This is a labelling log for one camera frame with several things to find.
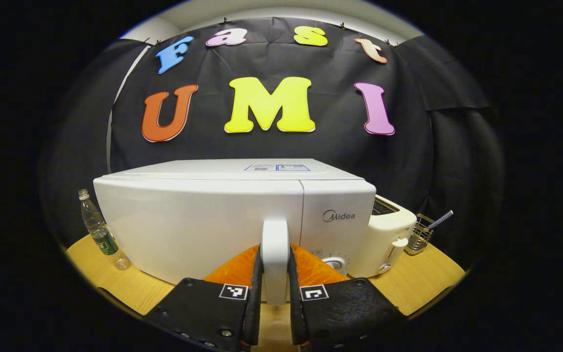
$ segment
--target yellow letter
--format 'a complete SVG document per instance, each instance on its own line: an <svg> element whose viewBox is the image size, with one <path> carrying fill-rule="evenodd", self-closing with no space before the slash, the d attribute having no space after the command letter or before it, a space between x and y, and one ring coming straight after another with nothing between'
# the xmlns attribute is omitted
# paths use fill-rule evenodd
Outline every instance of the yellow letter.
<svg viewBox="0 0 563 352"><path fill-rule="evenodd" d="M273 94L255 77L236 78L230 87L236 89L232 119L225 123L227 133L249 132L253 122L249 121L249 107L264 131L271 127L281 107L281 119L277 128L284 132L312 132L315 123L308 113L308 87L310 80L303 77L284 78Z"/></svg>
<svg viewBox="0 0 563 352"><path fill-rule="evenodd" d="M324 46L327 44L327 38L324 37L325 31L308 26L299 26L295 28L296 35L294 38L299 44Z"/></svg>

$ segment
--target table surface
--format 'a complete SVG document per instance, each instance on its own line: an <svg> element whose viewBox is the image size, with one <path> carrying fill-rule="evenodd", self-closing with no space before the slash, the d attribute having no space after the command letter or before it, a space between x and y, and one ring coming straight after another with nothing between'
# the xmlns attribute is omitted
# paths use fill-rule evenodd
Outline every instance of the table surface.
<svg viewBox="0 0 563 352"><path fill-rule="evenodd" d="M66 250L78 270L94 286L103 287L125 305L147 314L170 292L174 285L151 276L132 265L118 270L97 248L90 235ZM426 305L445 288L455 285L464 271L431 243L419 254L403 252L397 263L385 274L369 278L402 314L408 316ZM259 345L254 352L296 352L290 332L290 303L260 310Z"/></svg>

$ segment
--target purple letter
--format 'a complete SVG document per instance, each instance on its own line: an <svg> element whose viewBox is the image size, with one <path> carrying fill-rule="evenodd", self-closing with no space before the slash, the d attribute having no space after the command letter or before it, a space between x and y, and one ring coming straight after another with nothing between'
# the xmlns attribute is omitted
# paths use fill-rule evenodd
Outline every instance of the purple letter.
<svg viewBox="0 0 563 352"><path fill-rule="evenodd" d="M355 83L354 86L362 92L366 111L368 113L368 122L364 124L366 132L372 134L394 134L395 127L388 122L386 107L382 100L384 89L380 86L370 83Z"/></svg>

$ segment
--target wire utensil holder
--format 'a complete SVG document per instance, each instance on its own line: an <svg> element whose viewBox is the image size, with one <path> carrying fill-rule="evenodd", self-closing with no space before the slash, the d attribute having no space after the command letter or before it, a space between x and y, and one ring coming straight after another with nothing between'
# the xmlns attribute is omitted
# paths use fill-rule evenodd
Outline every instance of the wire utensil holder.
<svg viewBox="0 0 563 352"><path fill-rule="evenodd" d="M404 248L407 254L413 256L422 252L425 247L427 247L427 244L433 235L433 229L430 229L429 227L434 222L435 221L423 214L416 214L416 224L414 225L414 229L411 231L410 240Z"/></svg>

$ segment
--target label sticker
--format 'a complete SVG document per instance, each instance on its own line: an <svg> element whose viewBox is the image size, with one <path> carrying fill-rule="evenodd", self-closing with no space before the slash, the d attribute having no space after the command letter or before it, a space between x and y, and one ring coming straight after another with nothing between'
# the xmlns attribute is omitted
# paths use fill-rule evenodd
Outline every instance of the label sticker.
<svg viewBox="0 0 563 352"><path fill-rule="evenodd" d="M305 165L277 165L277 171L310 171Z"/></svg>
<svg viewBox="0 0 563 352"><path fill-rule="evenodd" d="M313 301L315 299L329 298L324 285L303 286L300 287L299 290L301 291L302 301Z"/></svg>
<svg viewBox="0 0 563 352"><path fill-rule="evenodd" d="M248 290L249 286L224 284L223 289L221 289L221 294L218 296L226 299L241 299L244 301Z"/></svg>
<svg viewBox="0 0 563 352"><path fill-rule="evenodd" d="M275 171L275 165L251 165L244 171Z"/></svg>

